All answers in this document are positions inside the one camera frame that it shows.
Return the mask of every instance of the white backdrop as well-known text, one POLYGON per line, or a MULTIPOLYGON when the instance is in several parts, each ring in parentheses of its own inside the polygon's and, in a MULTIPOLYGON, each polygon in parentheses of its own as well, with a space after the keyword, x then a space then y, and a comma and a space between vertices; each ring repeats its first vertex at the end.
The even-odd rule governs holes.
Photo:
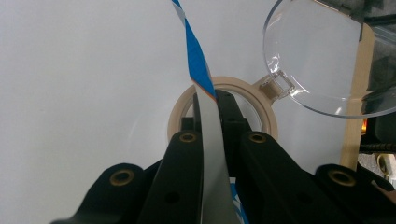
MULTIPOLYGON (((274 2, 180 2, 213 76, 266 75, 262 27, 274 2)), ((1 1, 1 222, 70 217, 106 168, 159 160, 191 84, 186 59, 170 0, 1 1)), ((303 168, 338 162, 343 119, 290 99, 274 109, 279 141, 303 168)))

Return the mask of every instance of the transparent plastic container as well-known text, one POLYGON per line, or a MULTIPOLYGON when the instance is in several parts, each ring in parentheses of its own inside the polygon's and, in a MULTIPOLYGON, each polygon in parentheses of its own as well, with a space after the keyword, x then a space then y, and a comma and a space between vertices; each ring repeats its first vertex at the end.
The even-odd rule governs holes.
POLYGON ((320 114, 363 118, 396 111, 396 82, 373 83, 378 66, 367 66, 369 50, 362 50, 366 63, 358 62, 360 34, 360 23, 316 1, 279 0, 264 25, 268 73, 284 95, 320 114))

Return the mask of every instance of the black cable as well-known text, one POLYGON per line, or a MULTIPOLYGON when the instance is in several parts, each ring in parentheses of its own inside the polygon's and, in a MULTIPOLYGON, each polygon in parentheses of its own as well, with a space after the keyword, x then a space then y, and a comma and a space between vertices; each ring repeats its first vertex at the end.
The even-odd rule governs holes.
POLYGON ((364 22, 369 26, 393 25, 396 24, 396 14, 379 17, 365 17, 364 22))
POLYGON ((372 154, 372 153, 387 153, 396 154, 396 144, 380 143, 380 144, 365 144, 361 145, 359 153, 372 154))

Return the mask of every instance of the tape roll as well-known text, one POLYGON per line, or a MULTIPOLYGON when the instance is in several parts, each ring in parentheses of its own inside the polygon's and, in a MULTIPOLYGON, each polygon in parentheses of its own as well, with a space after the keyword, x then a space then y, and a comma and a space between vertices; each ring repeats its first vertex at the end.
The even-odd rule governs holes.
MULTIPOLYGON (((270 101, 256 85, 250 85, 245 81, 235 77, 212 77, 215 89, 223 91, 236 92, 245 98, 256 110, 262 131, 270 134, 277 139, 277 124, 270 101)), ((178 98, 168 122, 168 139, 180 131, 181 118, 185 117, 187 111, 192 105, 192 96, 195 94, 195 88, 190 86, 178 98)))

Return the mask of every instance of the black plastic mount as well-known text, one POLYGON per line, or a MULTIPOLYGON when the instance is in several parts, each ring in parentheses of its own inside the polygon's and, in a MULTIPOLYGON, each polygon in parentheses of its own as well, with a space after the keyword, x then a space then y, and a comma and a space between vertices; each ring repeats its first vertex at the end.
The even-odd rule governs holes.
MULTIPOLYGON (((311 175, 270 135, 250 130, 230 93, 218 97, 229 173, 250 224, 396 223, 396 205, 368 171, 331 164, 311 175)), ((201 223, 204 153, 197 100, 193 106, 161 161, 146 170, 110 167, 72 217, 52 224, 201 223)))

